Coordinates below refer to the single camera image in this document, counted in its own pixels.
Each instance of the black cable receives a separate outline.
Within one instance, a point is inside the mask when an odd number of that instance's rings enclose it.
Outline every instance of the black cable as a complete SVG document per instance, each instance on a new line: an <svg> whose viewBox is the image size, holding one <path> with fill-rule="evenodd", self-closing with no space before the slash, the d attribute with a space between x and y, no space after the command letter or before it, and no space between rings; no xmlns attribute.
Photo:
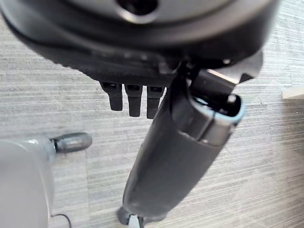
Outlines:
<svg viewBox="0 0 304 228"><path fill-rule="evenodd" d="M65 218L67 219L67 222L68 222L68 227L69 227L69 228L73 228L72 222L71 222L70 218L69 218L66 214L55 214L55 215L51 215L52 218L53 218L53 217L56 217L56 216L63 216L63 217L65 217Z"/></svg>

